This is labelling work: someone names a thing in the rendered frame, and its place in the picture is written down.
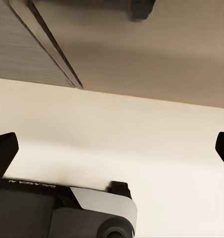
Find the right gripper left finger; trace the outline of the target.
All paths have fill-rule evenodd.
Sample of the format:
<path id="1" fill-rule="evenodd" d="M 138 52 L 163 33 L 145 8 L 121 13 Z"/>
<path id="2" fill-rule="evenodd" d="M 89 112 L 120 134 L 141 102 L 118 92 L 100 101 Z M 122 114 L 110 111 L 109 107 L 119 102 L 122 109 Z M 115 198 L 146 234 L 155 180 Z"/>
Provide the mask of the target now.
<path id="1" fill-rule="evenodd" d="M 0 135 L 0 180 L 19 150 L 15 132 Z"/>

